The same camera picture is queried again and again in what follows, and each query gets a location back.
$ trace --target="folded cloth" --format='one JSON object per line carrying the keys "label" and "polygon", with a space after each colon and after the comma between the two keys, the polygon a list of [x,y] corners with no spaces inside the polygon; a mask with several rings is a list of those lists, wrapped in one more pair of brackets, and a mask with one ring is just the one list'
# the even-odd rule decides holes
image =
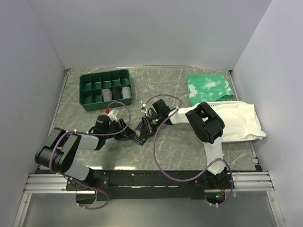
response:
{"label": "folded cloth", "polygon": [[261,140],[266,137],[256,117],[254,105],[235,103],[216,105],[212,108],[224,121],[223,141],[248,138]]}
{"label": "folded cloth", "polygon": [[233,97],[231,86],[222,75],[190,74],[187,85],[192,106],[200,102],[231,101]]}

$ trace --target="cable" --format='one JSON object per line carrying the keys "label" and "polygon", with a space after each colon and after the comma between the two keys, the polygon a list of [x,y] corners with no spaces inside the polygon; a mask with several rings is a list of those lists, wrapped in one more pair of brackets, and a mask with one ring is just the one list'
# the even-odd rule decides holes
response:
{"label": "cable", "polygon": [[152,146],[152,153],[153,153],[153,158],[154,158],[154,160],[155,160],[155,163],[156,163],[158,169],[159,169],[167,178],[169,178],[169,179],[171,179],[171,180],[173,180],[173,181],[177,181],[177,182],[189,182],[189,181],[193,181],[193,180],[197,179],[199,176],[201,176],[203,173],[205,173],[205,171],[206,171],[213,163],[215,163],[216,161],[223,161],[223,162],[225,163],[225,165],[227,166],[227,168],[228,168],[230,174],[231,174],[231,182],[232,182],[232,186],[231,186],[231,190],[230,190],[229,195],[227,196],[227,198],[226,198],[226,200],[225,200],[224,202],[222,202],[221,204],[219,204],[219,205],[223,205],[224,203],[226,203],[226,202],[230,199],[230,197],[231,197],[231,195],[232,195],[232,191],[233,191],[233,188],[232,188],[232,187],[233,187],[232,170],[231,170],[230,166],[228,165],[228,163],[227,163],[224,159],[221,159],[221,158],[215,159],[215,160],[212,161],[210,164],[208,164],[207,167],[206,167],[204,170],[202,170],[198,175],[196,175],[196,176],[194,176],[194,177],[192,177],[192,178],[189,178],[189,179],[184,179],[184,180],[177,179],[177,178],[174,178],[174,177],[172,177],[172,176],[169,176],[169,175],[162,169],[162,167],[160,166],[160,164],[159,164],[159,162],[158,162],[158,160],[157,160],[157,157],[156,157],[156,141],[157,141],[157,136],[158,136],[158,134],[159,134],[160,129],[161,129],[162,126],[165,124],[165,122],[167,122],[173,115],[175,115],[175,114],[178,112],[179,108],[182,106],[182,102],[181,102],[181,100],[180,100],[179,98],[177,98],[177,97],[174,97],[174,96],[172,96],[172,95],[164,95],[164,94],[162,94],[162,95],[157,95],[157,96],[154,96],[154,97],[150,98],[149,100],[146,101],[146,104],[147,104],[148,102],[150,102],[152,99],[154,99],[154,98],[156,98],[156,97],[159,97],[159,96],[169,96],[169,97],[175,98],[175,99],[177,99],[177,100],[180,102],[180,105],[178,106],[178,108],[175,110],[175,112],[174,112],[173,114],[171,114],[170,116],[168,116],[168,117],[160,124],[160,126],[158,127],[158,129],[157,129],[157,131],[156,131],[155,138],[154,138],[154,141],[153,141],[153,146]]}
{"label": "cable", "polygon": [[[128,111],[128,116],[129,116],[129,118],[128,118],[128,123],[126,124],[126,126],[125,126],[122,130],[120,130],[119,132],[108,133],[108,134],[88,133],[88,135],[91,135],[91,136],[114,136],[114,135],[117,135],[117,134],[119,134],[119,133],[122,133],[123,131],[125,131],[125,130],[127,129],[129,123],[131,122],[131,112],[129,111],[129,109],[127,108],[127,106],[126,106],[124,103],[121,103],[121,102],[118,102],[118,101],[113,101],[113,102],[111,102],[110,104],[108,104],[108,105],[107,105],[107,109],[108,109],[112,104],[114,104],[114,103],[121,104],[121,105],[124,106],[124,107],[126,108],[126,110]],[[49,159],[49,169],[50,169],[50,171],[51,171],[52,173],[55,173],[55,172],[53,171],[53,158],[54,158],[55,152],[56,152],[58,146],[60,145],[61,141],[62,141],[67,135],[72,134],[72,133],[87,135],[86,132],[81,132],[81,131],[66,131],[66,132],[58,139],[58,141],[57,141],[57,143],[55,144],[55,146],[54,146],[54,148],[53,148],[53,151],[52,151],[52,153],[51,153],[51,157],[50,157],[50,159]],[[89,186],[87,186],[87,185],[81,183],[78,179],[75,179],[75,178],[72,178],[72,179],[73,179],[73,181],[75,181],[75,182],[76,182],[77,184],[79,184],[80,186],[82,186],[82,187],[84,187],[84,188],[91,189],[91,190],[96,191],[96,192],[99,192],[99,193],[102,193],[102,194],[104,194],[104,195],[106,196],[106,198],[107,198],[107,201],[106,201],[102,206],[92,208],[92,207],[85,207],[85,206],[79,204],[79,206],[81,206],[82,208],[88,209],[88,210],[95,210],[95,209],[99,209],[99,208],[102,208],[102,207],[106,206],[106,205],[108,204],[108,202],[110,201],[110,197],[109,197],[109,195],[108,195],[106,192],[104,192],[104,191],[102,191],[102,190],[100,190],[100,189],[97,189],[97,188],[89,187]]]}

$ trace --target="tabletop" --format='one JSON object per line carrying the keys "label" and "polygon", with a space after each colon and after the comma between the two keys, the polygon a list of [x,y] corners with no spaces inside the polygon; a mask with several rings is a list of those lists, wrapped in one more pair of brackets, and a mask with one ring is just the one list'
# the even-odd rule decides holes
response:
{"label": "tabletop", "polygon": [[[71,69],[53,127],[78,131],[87,131],[92,127],[97,116],[105,112],[104,110],[86,112],[79,104],[79,77],[83,74],[117,69]],[[142,103],[154,95],[174,95],[182,100],[182,107],[190,107],[187,88],[189,74],[223,75],[233,89],[227,70],[191,68],[128,68],[128,70],[134,96],[133,104],[129,106],[131,129],[135,129],[143,116],[140,112]],[[161,98],[170,108],[178,105],[173,98]],[[127,122],[127,111],[123,107],[119,107],[118,110],[118,118],[123,118]],[[150,137],[143,146],[132,140],[108,139],[101,150],[78,150],[75,159],[93,169],[157,170],[152,155],[152,143],[153,137]],[[255,170],[248,142],[224,143],[222,149],[224,159],[232,170]],[[203,143],[196,137],[190,124],[164,125],[157,138],[156,151],[160,165],[166,170],[202,170],[207,164]]]}

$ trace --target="gray floor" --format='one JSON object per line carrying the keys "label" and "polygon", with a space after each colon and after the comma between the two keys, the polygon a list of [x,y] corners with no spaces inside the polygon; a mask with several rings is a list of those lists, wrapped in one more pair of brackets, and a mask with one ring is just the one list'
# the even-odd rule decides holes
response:
{"label": "gray floor", "polygon": [[117,200],[100,210],[75,195],[33,195],[24,227],[275,227],[266,192],[237,192],[216,209],[190,199]]}
{"label": "gray floor", "polygon": [[[87,131],[95,124],[98,115],[104,111],[86,112],[79,104],[79,77],[85,73],[116,69],[72,69],[66,82],[54,127],[66,130]],[[141,120],[141,102],[158,94],[172,94],[181,98],[182,107],[190,107],[187,76],[189,74],[221,74],[231,84],[227,70],[203,70],[180,68],[133,68],[129,69],[133,85],[134,101],[129,109],[132,113],[131,128]],[[177,106],[172,98],[163,100],[171,108]],[[119,108],[119,117],[128,119],[127,111]],[[141,169],[156,170],[152,156],[152,141],[149,138],[139,146],[133,141],[107,140],[98,151],[78,150],[76,159],[94,169]],[[225,160],[232,170],[255,170],[252,152],[248,142],[223,144]],[[189,124],[164,126],[157,139],[157,158],[164,169],[200,170],[206,167],[205,149],[195,136]]]}

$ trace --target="white wall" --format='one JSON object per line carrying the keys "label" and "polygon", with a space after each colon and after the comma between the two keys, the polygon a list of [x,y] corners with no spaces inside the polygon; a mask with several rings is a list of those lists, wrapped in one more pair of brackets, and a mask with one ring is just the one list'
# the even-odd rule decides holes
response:
{"label": "white wall", "polygon": [[271,0],[28,0],[66,68],[233,69]]}
{"label": "white wall", "polygon": [[303,225],[303,1],[273,0],[232,74],[267,138],[255,143],[288,227]]}
{"label": "white wall", "polygon": [[0,2],[0,226],[13,225],[64,77],[26,0]]}

